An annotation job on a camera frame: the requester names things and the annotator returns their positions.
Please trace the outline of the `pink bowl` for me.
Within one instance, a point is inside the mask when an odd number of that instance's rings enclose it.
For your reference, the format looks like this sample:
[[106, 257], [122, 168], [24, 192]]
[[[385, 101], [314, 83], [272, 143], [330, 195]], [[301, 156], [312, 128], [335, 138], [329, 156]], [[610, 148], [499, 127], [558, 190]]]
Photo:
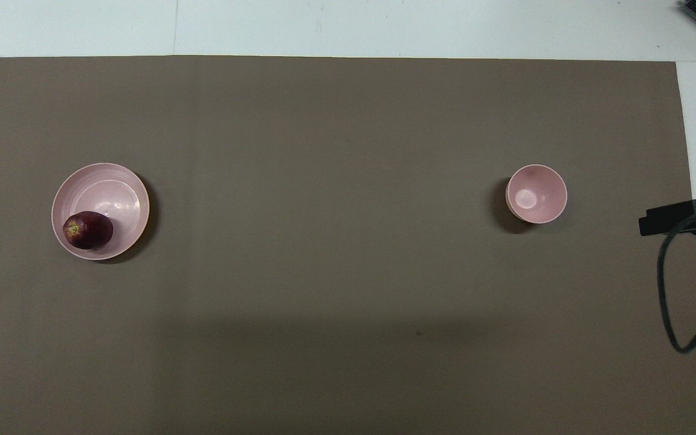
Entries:
[[504, 188], [506, 208], [530, 225], [547, 225], [557, 220], [566, 210], [568, 200], [568, 187], [560, 173], [542, 164], [520, 167]]

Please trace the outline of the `pink plate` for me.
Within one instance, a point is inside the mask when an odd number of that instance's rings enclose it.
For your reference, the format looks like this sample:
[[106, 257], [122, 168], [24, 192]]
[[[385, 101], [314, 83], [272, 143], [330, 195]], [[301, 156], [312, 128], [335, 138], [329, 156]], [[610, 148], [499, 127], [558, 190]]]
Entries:
[[[114, 233], [98, 250], [80, 250], [69, 244], [62, 226], [69, 216], [94, 211], [110, 218]], [[126, 253], [141, 239], [151, 213], [144, 182], [127, 167], [114, 163], [83, 166], [56, 191], [51, 225], [60, 245], [77, 258], [110, 260]]]

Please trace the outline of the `dark red apple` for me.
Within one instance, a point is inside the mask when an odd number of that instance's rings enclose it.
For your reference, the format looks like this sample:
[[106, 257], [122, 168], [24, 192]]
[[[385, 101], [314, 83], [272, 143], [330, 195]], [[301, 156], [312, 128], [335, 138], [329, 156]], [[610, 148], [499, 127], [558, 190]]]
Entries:
[[92, 210], [84, 210], [67, 218], [62, 226], [66, 241], [80, 250], [97, 250], [108, 244], [114, 235], [111, 218]]

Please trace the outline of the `brown paper table mat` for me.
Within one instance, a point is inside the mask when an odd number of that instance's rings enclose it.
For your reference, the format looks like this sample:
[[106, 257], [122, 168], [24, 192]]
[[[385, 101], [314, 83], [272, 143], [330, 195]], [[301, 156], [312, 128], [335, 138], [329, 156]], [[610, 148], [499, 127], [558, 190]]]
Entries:
[[[151, 201], [102, 261], [96, 163]], [[0, 58], [0, 435], [696, 433], [637, 222], [691, 196], [669, 62]]]

